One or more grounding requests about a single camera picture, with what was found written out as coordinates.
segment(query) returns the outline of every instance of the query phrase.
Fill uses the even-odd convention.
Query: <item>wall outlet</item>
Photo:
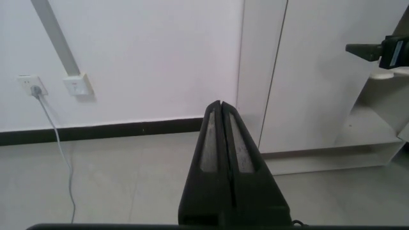
[[[65,77],[63,81],[72,96],[93,94],[91,84],[85,73],[82,73],[80,76]]]
[[[31,96],[31,86],[38,86],[41,88],[42,95],[48,95],[47,90],[43,86],[40,78],[35,75],[20,75],[17,77],[18,82],[23,87],[27,95]]]

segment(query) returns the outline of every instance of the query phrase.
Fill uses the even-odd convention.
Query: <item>white shelf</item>
[[[386,165],[405,142],[262,154],[273,175]]]
[[[395,130],[370,107],[356,104],[345,121],[335,147],[400,142]]]

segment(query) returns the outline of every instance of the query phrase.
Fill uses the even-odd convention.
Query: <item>white cable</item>
[[[70,192],[70,197],[71,197],[71,202],[72,202],[72,206],[73,206],[73,210],[72,210],[72,217],[71,217],[71,224],[74,222],[74,217],[75,217],[75,202],[74,202],[74,198],[72,197],[72,190],[71,190],[71,184],[72,184],[72,167],[70,165],[70,163],[68,162],[68,160],[66,159],[63,149],[61,148],[61,143],[59,141],[59,135],[58,135],[58,130],[56,128],[56,126],[53,124],[49,113],[47,112],[47,110],[45,109],[44,103],[43,103],[43,99],[42,99],[42,95],[39,96],[35,96],[35,98],[40,102],[41,107],[43,107],[44,113],[47,116],[48,120],[50,121],[50,124],[52,126],[52,128],[54,129],[54,132],[56,133],[56,137],[57,137],[57,144],[58,144],[58,148],[59,148],[59,152],[61,153],[61,156],[63,156],[65,163],[67,164],[69,170],[70,170],[70,178],[69,178],[69,182],[68,182],[68,190]]]

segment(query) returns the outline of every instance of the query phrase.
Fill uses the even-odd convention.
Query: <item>cabinet door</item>
[[[259,144],[287,0],[244,3],[237,110]]]
[[[391,35],[409,1],[288,1],[260,152],[331,147],[374,63],[347,43]]]

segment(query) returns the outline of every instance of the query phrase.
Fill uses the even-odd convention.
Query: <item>gray tile floor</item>
[[[64,142],[75,222],[176,224],[197,133]],[[409,225],[409,158],[387,167],[275,177],[293,219]],[[0,147],[0,229],[68,222],[68,170],[56,143]]]

